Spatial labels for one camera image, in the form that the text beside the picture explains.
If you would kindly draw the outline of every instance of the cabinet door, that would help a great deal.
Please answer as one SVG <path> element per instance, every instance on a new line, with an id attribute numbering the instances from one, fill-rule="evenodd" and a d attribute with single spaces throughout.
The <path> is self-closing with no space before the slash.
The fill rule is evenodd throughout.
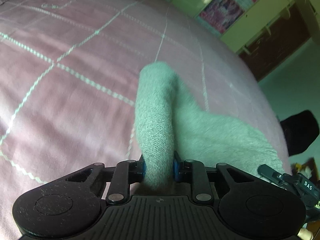
<path id="1" fill-rule="evenodd" d="M 279 18 L 271 25 L 271 35 L 264 33 L 251 44 L 248 47 L 250 55 L 245 52 L 240 54 L 257 81 L 264 78 L 310 38 L 307 26 L 295 5 L 290 8 L 290 15 L 288 20 Z"/>
<path id="2" fill-rule="evenodd" d="M 288 4 L 288 0 L 258 0 L 223 34 L 221 40 L 233 52 L 239 51 Z"/>

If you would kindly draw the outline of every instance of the pink bedspread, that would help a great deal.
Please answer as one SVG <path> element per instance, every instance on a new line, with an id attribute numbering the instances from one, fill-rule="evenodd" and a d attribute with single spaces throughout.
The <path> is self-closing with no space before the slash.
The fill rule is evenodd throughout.
<path id="1" fill-rule="evenodd" d="M 162 0 L 9 0 L 0 6 L 0 239 L 22 193 L 95 162 L 138 159 L 139 71 L 166 61 L 207 111 L 281 128 L 245 64 Z"/>

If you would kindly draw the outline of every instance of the pink blanket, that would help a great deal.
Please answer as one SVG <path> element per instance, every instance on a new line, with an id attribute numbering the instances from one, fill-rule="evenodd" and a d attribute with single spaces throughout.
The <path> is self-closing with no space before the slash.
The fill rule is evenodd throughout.
<path id="1" fill-rule="evenodd" d="M 281 128 L 245 64 L 162 0 L 0 5 L 0 239 L 22 193 L 95 162 L 138 159 L 139 71 L 166 61 L 207 111 L 260 129 L 289 172 Z"/>

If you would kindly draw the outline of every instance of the green wall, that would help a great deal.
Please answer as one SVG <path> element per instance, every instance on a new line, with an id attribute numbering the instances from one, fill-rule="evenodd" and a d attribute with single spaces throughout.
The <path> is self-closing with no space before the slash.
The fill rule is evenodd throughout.
<path id="1" fill-rule="evenodd" d="M 280 120 L 308 109 L 320 124 L 320 46 L 311 39 L 259 85 Z M 290 161 L 304 163 L 310 157 L 314 157 L 320 172 L 320 136 Z"/>

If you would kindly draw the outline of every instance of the white stitched line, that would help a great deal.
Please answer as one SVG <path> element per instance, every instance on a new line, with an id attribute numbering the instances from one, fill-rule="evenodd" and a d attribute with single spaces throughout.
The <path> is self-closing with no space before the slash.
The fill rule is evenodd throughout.
<path id="1" fill-rule="evenodd" d="M 137 18 L 132 17 L 132 16 L 131 16 L 131 15 L 129 15 L 129 14 L 122 13 L 122 15 L 123 15 L 123 16 L 125 16 L 125 17 L 127 17 L 128 19 L 130 19 L 130 20 L 132 20 L 132 21 L 134 21 L 134 22 L 136 22 L 136 23 L 140 24 L 141 26 L 143 26 L 143 27 L 147 28 L 148 30 L 150 30 L 150 31 L 152 31 L 153 33 L 155 33 L 155 34 L 159 35 L 160 37 L 164 37 L 164 39 L 165 39 L 165 40 L 167 40 L 167 41 L 171 42 L 172 44 L 174 44 L 174 45 L 178 45 L 178 46 L 181 46 L 181 47 L 183 47 L 183 48 L 187 49 L 193 57 L 195 57 L 195 58 L 199 58 L 199 57 L 197 57 L 197 55 L 195 55 L 195 54 L 194 54 L 192 51 L 190 51 L 188 48 L 186 48 L 185 46 L 183 46 L 183 45 L 182 45 L 182 44 L 180 44 L 179 42 L 177 42 L 177 41 L 173 40 L 172 38 L 170 38 L 170 37 L 168 37 L 168 36 L 164 35 L 164 34 L 163 34 L 163 33 L 161 33 L 160 31 L 158 31 L 157 29 L 155 29 L 155 28 L 153 28 L 153 27 L 151 27 L 151 26 L 149 26 L 149 25 L 145 24 L 144 22 L 142 22 L 142 21 L 138 20 Z"/>
<path id="2" fill-rule="evenodd" d="M 189 23 L 189 20 L 188 20 L 187 16 L 186 16 L 186 20 L 187 20 L 187 23 L 188 23 L 190 35 L 193 36 L 192 32 L 191 32 L 191 29 L 190 29 L 190 23 Z M 195 37 L 195 38 L 196 38 L 196 42 L 198 43 L 199 50 L 200 50 L 201 77 L 202 77 L 202 89 L 203 89 L 204 105 L 205 105 L 205 110 L 208 112 L 209 111 L 209 103 L 208 103 L 207 87 L 205 85 L 204 60 L 203 60 L 202 48 L 201 48 L 201 45 L 200 45 L 200 42 L 199 42 L 198 38 L 197 37 Z"/>
<path id="3" fill-rule="evenodd" d="M 33 55 L 39 57 L 40 59 L 43 59 L 44 61 L 46 61 L 46 62 L 48 62 L 48 63 L 52 63 L 52 62 L 53 62 L 52 59 L 50 59 L 50 58 L 42 55 L 41 53 L 35 51 L 34 49 L 31 49 L 30 47 L 28 47 L 28 46 L 26 46 L 26 45 L 24 45 L 24 44 L 22 44 L 22 43 L 20 43 L 20 42 L 18 42 L 18 41 L 16 41 L 16 40 L 14 40 L 13 38 L 9 37 L 9 36 L 8 36 L 7 34 L 5 34 L 5 33 L 0 32 L 0 36 L 2 36 L 2 37 L 3 37 L 4 39 L 6 39 L 6 40 L 11 41 L 12 43 L 18 45 L 20 48 L 23 48 L 23 49 L 25 49 L 26 51 L 29 51 L 29 52 L 32 53 Z"/>
<path id="4" fill-rule="evenodd" d="M 203 55 L 202 55 L 202 49 L 201 49 L 201 45 L 200 45 L 199 41 L 198 41 L 198 44 L 199 44 L 199 48 L 200 48 L 200 57 L 201 57 L 201 75 L 202 75 L 204 104 L 205 104 L 205 110 L 208 112 L 209 111 L 209 103 L 208 103 L 207 87 L 205 85 Z"/>
<path id="5" fill-rule="evenodd" d="M 108 95 L 112 96 L 113 98 L 117 98 L 127 104 L 129 104 L 130 106 L 134 106 L 134 102 L 126 97 L 124 97 L 123 95 L 117 94 L 116 92 L 111 91 L 110 89 L 97 84 L 96 82 L 90 80 L 89 78 L 86 78 L 85 76 L 81 75 L 80 73 L 74 71 L 72 68 L 69 68 L 63 64 L 57 63 L 57 67 L 65 70 L 66 72 L 70 73 L 71 75 L 75 76 L 76 78 L 80 79 L 81 81 L 87 83 L 88 85 L 91 85 L 92 87 L 96 88 L 97 90 L 100 90 L 104 93 L 107 93 Z"/>
<path id="6" fill-rule="evenodd" d="M 37 8 L 37 7 L 26 6 L 26 5 L 23 5 L 22 7 L 28 8 L 28 9 L 31 9 L 31 10 L 35 10 L 35 11 L 42 12 L 42 13 L 44 13 L 44 14 L 47 14 L 47 15 L 49 15 L 49 16 L 52 16 L 52 17 L 56 18 L 56 19 L 59 19 L 59 20 L 64 21 L 64 22 L 67 22 L 67 23 L 69 23 L 69 24 L 71 24 L 71 25 L 73 25 L 73 26 L 82 28 L 82 29 L 87 30 L 87 31 L 91 31 L 91 32 L 94 32 L 94 31 L 95 31 L 95 30 L 92 29 L 92 28 L 89 28 L 89 27 L 87 27 L 87 26 L 78 24 L 78 23 L 76 23 L 76 22 L 74 22 L 74 21 L 72 21 L 72 20 L 69 20 L 68 18 L 62 17 L 62 16 L 60 16 L 60 15 L 54 14 L 54 13 L 52 13 L 52 12 L 49 12 L 49 11 L 46 11 L 46 10 L 43 10 L 43 9 L 40 9 L 40 8 Z M 140 51 L 131 48 L 130 46 L 122 43 L 121 41 L 119 41 L 118 39 L 116 39 L 116 38 L 114 38 L 114 37 L 111 37 L 111 36 L 109 36 L 109 35 L 107 35 L 107 34 L 105 34 L 105 33 L 99 33 L 99 35 L 101 35 L 101 36 L 103 36 L 103 37 L 105 37 L 105 38 L 113 41 L 114 43 L 116 43 L 116 44 L 124 47 L 125 49 L 128 49 L 129 51 L 134 52 L 135 54 L 137 54 L 137 55 L 139 55 L 139 56 L 142 56 L 142 57 L 144 57 L 144 58 L 146 58 L 146 59 L 151 60 L 149 57 L 145 56 L 145 55 L 144 55 L 143 53 L 141 53 Z"/>
<path id="7" fill-rule="evenodd" d="M 35 89 L 36 85 L 38 85 L 39 81 L 45 76 L 47 75 L 50 70 L 52 70 L 54 67 L 54 63 L 51 64 L 51 66 L 46 69 L 40 76 L 38 76 L 38 78 L 36 79 L 36 81 L 33 83 L 33 85 L 31 86 L 31 88 L 29 89 L 29 91 L 26 93 L 25 97 L 23 98 L 22 102 L 18 105 L 17 109 L 14 111 L 14 114 L 11 116 L 11 120 L 9 122 L 8 128 L 5 132 L 5 134 L 1 137 L 0 139 L 0 145 L 2 145 L 3 140 L 7 138 L 7 136 L 9 135 L 12 126 L 13 126 L 13 121 L 17 116 L 17 113 L 20 111 L 20 109 L 23 107 L 24 103 L 27 101 L 28 97 L 30 96 L 31 92 Z"/>
<path id="8" fill-rule="evenodd" d="M 159 46 L 159 49 L 158 49 L 158 52 L 157 52 L 157 55 L 156 55 L 156 58 L 155 58 L 155 62 L 156 62 L 157 59 L 158 59 L 158 55 L 159 55 L 159 52 L 160 52 L 160 49 L 161 49 L 161 46 L 162 46 L 162 42 L 163 42 L 163 39 L 164 39 L 164 37 L 165 37 L 165 31 L 167 30 L 167 25 L 168 25 L 167 14 L 168 14 L 168 11 L 169 11 L 169 7 L 170 7 L 170 5 L 168 6 L 167 12 L 166 12 L 166 14 L 165 14 L 165 28 L 164 28 L 164 32 L 163 32 L 163 34 L 162 34 L 162 39 L 161 39 L 160 46 Z"/>
<path id="9" fill-rule="evenodd" d="M 28 8 L 28 9 L 31 9 L 31 10 L 35 10 L 35 11 L 38 11 L 38 12 L 41 12 L 41 13 L 44 13 L 44 14 L 47 14 L 47 15 L 50 15 L 51 17 L 54 17 L 54 18 L 56 18 L 56 19 L 62 20 L 62 21 L 64 21 L 64 22 L 67 22 L 67 23 L 69 23 L 69 24 L 71 24 L 71 25 L 73 25 L 73 26 L 76 26 L 76 27 L 79 27 L 79 28 L 82 28 L 82 29 L 85 29 L 85 30 L 94 32 L 94 29 L 92 29 L 92 28 L 83 26 L 83 25 L 78 24 L 78 23 L 76 23 L 76 22 L 74 22 L 74 21 L 72 21 L 72 20 L 69 20 L 68 18 L 65 18 L 65 17 L 63 17 L 63 16 L 54 14 L 54 13 L 52 13 L 52 12 L 49 12 L 49 11 L 40 9 L 40 8 L 38 8 L 38 7 L 26 6 L 26 5 L 22 5 L 22 7 Z"/>
<path id="10" fill-rule="evenodd" d="M 101 28 L 99 28 L 98 30 L 95 30 L 95 32 L 93 34 L 91 34 L 89 37 L 87 37 L 86 39 L 84 39 L 83 41 L 81 41 L 78 44 L 73 45 L 67 52 L 65 52 L 64 54 L 62 54 L 60 57 L 58 57 L 57 62 L 59 62 L 60 60 L 62 60 L 65 56 L 69 55 L 74 48 L 76 47 L 80 47 L 83 44 L 85 44 L 87 41 L 89 41 L 90 39 L 92 39 L 94 36 L 98 35 L 100 33 L 101 30 L 103 30 L 105 27 L 107 27 L 114 19 L 116 19 L 121 12 L 123 12 L 124 10 L 126 10 L 127 8 L 129 8 L 130 6 L 134 6 L 135 4 L 137 4 L 138 2 L 134 2 L 131 3 L 129 5 L 127 5 L 126 7 L 124 7 L 121 11 L 119 11 L 116 15 L 114 15 L 105 25 L 103 25 Z"/>
<path id="11" fill-rule="evenodd" d="M 135 133 L 135 128 L 134 128 L 134 124 L 133 124 L 133 125 L 132 125 L 131 134 L 130 134 L 128 152 L 127 152 L 127 154 L 124 156 L 126 160 L 129 160 L 129 157 L 130 157 L 130 154 L 131 154 L 131 148 L 132 148 L 132 142 L 133 142 L 134 133 Z"/>
<path id="12" fill-rule="evenodd" d="M 65 7 L 67 7 L 69 4 L 73 3 L 74 1 L 76 1 L 76 0 L 70 0 L 70 2 L 67 2 L 65 5 L 60 6 L 59 9 L 63 9 Z"/>
<path id="13" fill-rule="evenodd" d="M 16 8 L 16 7 L 18 7 L 19 5 L 22 5 L 23 3 L 27 2 L 27 1 L 29 1 L 29 0 L 24 0 L 23 2 L 18 3 L 17 5 L 15 5 L 15 6 L 13 6 L 13 7 L 9 8 L 9 9 L 7 9 L 7 10 L 5 10 L 5 11 L 1 12 L 1 13 L 0 13 L 0 15 L 1 15 L 1 14 L 3 14 L 3 13 L 5 13 L 5 12 L 7 12 L 7 11 L 10 11 L 10 10 L 12 10 L 12 9 L 14 9 L 14 8 Z"/>
<path id="14" fill-rule="evenodd" d="M 22 172 L 23 175 L 29 176 L 30 179 L 34 179 L 36 182 L 40 184 L 46 184 L 48 182 L 42 181 L 39 177 L 34 177 L 31 172 L 26 172 L 24 168 L 21 168 L 19 164 L 15 164 L 12 160 L 10 160 L 7 155 L 3 154 L 2 151 L 0 151 L 0 156 L 3 157 L 7 162 L 9 162 L 12 167 L 15 167 L 19 172 Z"/>
<path id="15" fill-rule="evenodd" d="M 8 34 L 8 36 L 11 35 L 12 33 L 14 33 L 15 31 L 16 31 L 16 29 L 14 29 L 12 32 L 10 32 Z M 6 40 L 6 38 L 3 35 L 1 35 L 1 36 L 2 36 L 2 38 L 1 38 L 0 42 L 2 42 L 3 40 Z"/>

